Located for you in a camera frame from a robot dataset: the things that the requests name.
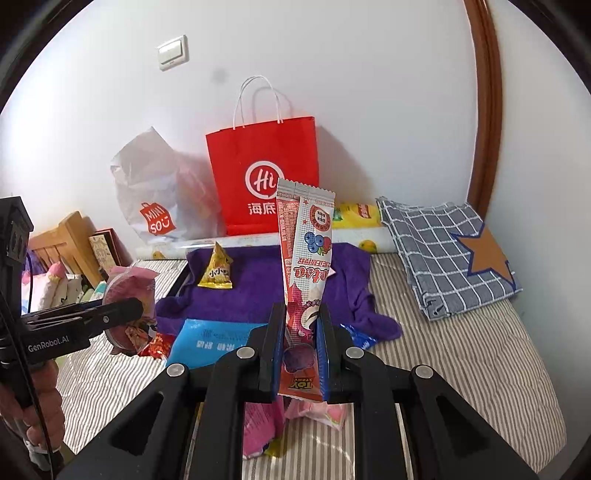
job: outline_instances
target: metal screw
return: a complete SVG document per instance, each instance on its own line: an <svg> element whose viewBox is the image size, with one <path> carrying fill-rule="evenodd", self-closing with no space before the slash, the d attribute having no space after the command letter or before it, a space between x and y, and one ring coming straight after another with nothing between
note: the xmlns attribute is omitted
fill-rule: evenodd
<svg viewBox="0 0 591 480"><path fill-rule="evenodd" d="M363 349L359 348L358 346L350 346L345 350L345 355L349 358L358 359L363 357Z"/></svg>
<svg viewBox="0 0 591 480"><path fill-rule="evenodd" d="M166 373L169 377L179 377L184 372L184 365L182 364L172 364L169 365L166 369Z"/></svg>
<svg viewBox="0 0 591 480"><path fill-rule="evenodd" d="M238 358L243 359L252 358L253 356L255 356L255 351L254 348L251 348L249 346L243 346L236 350L236 355L238 356Z"/></svg>
<svg viewBox="0 0 591 480"><path fill-rule="evenodd" d="M433 369L427 365L419 365L415 370L417 377L431 378L433 376Z"/></svg>

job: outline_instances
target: red snack wrapper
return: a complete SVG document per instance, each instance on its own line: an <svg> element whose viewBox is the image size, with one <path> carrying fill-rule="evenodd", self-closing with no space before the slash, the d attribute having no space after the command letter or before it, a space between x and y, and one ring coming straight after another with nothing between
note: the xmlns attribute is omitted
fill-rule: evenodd
<svg viewBox="0 0 591 480"><path fill-rule="evenodd" d="M157 333L156 337L141 352L138 352L138 356L151 356L156 360L166 361L170 356L175 338L174 335Z"/></svg>
<svg viewBox="0 0 591 480"><path fill-rule="evenodd" d="M287 319L279 393L322 401L313 323L332 260L335 194L279 179L277 217Z"/></svg>

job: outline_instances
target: blue gripper pad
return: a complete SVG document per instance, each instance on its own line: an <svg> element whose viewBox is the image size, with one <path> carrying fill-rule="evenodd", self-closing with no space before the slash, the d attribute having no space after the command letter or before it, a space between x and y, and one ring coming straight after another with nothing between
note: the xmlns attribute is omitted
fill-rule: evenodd
<svg viewBox="0 0 591 480"><path fill-rule="evenodd" d="M324 328L320 318L316 319L316 355L318 357L318 375L320 377L320 392L322 400L328 399L329 385L329 360L326 354L326 340L324 338Z"/></svg>
<svg viewBox="0 0 591 480"><path fill-rule="evenodd" d="M279 384L281 379L281 363L283 362L283 341L285 336L285 320L281 328L277 330L275 340L275 349L273 350L273 394L279 393Z"/></svg>

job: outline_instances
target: blue plastic package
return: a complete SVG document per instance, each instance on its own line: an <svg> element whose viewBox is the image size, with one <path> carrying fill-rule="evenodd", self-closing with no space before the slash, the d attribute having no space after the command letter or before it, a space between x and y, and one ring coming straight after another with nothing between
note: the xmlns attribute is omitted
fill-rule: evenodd
<svg viewBox="0 0 591 480"><path fill-rule="evenodd" d="M245 346L253 328L265 323L214 322L187 319L173 343L166 365L189 368L214 364L222 355Z"/></svg>
<svg viewBox="0 0 591 480"><path fill-rule="evenodd" d="M378 343L378 341L374 337L370 337L369 335L360 332L352 325L343 325L342 323L340 325L351 335L351 338L353 339L353 345L358 346L363 350L367 350L368 348Z"/></svg>

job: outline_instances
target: white plastic bag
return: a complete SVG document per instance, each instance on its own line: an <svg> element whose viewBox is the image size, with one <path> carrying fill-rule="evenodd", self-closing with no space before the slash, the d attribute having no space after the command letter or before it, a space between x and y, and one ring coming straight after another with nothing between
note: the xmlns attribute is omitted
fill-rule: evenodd
<svg viewBox="0 0 591 480"><path fill-rule="evenodd" d="M152 127L111 162L125 219L146 244L218 236L217 192Z"/></svg>

